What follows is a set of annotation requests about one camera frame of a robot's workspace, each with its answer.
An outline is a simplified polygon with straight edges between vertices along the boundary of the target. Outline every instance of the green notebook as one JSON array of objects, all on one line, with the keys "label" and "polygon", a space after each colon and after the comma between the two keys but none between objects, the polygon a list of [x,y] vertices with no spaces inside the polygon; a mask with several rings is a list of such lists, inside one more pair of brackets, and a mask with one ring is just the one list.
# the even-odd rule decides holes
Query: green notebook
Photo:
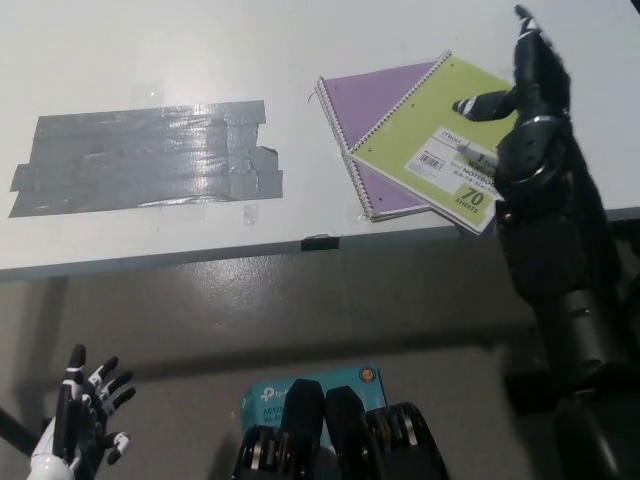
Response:
[{"label": "green notebook", "polygon": [[354,147],[352,156],[480,233],[495,215],[496,145],[515,114],[474,123],[456,100],[511,86],[445,52],[413,89]]}]

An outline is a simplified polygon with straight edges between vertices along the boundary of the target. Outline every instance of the spiral notebook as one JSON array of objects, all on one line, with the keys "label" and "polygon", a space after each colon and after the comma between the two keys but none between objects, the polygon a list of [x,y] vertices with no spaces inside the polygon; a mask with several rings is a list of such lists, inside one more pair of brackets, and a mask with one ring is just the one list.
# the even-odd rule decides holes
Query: spiral notebook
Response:
[{"label": "spiral notebook", "polygon": [[374,222],[431,207],[420,196],[344,152],[353,148],[434,64],[424,62],[326,80],[320,77],[316,86],[365,215]]},{"label": "spiral notebook", "polygon": [[456,100],[510,85],[445,52],[436,65],[348,155],[427,200],[438,212],[480,233],[495,215],[495,146],[511,130],[504,120],[473,123]]}]

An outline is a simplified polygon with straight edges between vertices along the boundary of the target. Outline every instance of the tape strip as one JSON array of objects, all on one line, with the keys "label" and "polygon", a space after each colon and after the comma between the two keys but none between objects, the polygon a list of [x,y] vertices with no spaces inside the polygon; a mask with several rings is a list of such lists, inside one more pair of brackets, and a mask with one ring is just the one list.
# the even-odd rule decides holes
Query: tape strip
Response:
[{"label": "tape strip", "polygon": [[281,198],[263,102],[42,117],[11,217]]}]

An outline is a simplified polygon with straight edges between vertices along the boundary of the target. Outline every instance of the robotic hand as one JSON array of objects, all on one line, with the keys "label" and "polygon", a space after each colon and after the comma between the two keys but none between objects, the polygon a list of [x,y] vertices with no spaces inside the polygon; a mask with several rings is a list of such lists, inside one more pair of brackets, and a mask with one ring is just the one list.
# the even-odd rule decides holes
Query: robotic hand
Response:
[{"label": "robotic hand", "polygon": [[106,383],[118,365],[112,357],[84,380],[86,349],[76,345],[58,393],[56,416],[45,429],[31,455],[28,480],[93,480],[105,451],[112,449],[107,463],[113,465],[129,446],[127,433],[107,434],[107,420],[131,400],[136,391],[116,390],[133,378],[126,371]]},{"label": "robotic hand", "polygon": [[471,121],[518,113],[498,145],[498,236],[560,397],[566,478],[639,478],[640,362],[617,288],[620,259],[573,135],[569,75],[531,13],[518,6],[516,14],[515,87],[453,109]]},{"label": "robotic hand", "polygon": [[569,75],[531,13],[517,6],[516,14],[515,87],[453,109],[471,121],[517,111],[514,129],[498,145],[498,235],[566,395],[594,387],[603,370],[635,370],[636,348],[620,318],[618,252],[573,135]]}]

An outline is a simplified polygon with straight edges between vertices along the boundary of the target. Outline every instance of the blue box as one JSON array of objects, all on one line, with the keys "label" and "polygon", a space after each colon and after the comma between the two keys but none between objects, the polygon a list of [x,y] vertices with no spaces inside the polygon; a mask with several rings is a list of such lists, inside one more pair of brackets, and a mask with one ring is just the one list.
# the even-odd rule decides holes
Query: blue box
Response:
[{"label": "blue box", "polygon": [[[243,434],[254,425],[280,426],[285,395],[298,378],[317,380],[322,385],[322,390],[325,394],[327,390],[347,385],[358,394],[366,411],[387,406],[380,380],[380,372],[375,365],[256,383],[251,386],[247,394],[242,398]],[[326,422],[322,429],[320,445],[326,448],[332,447]]]}]

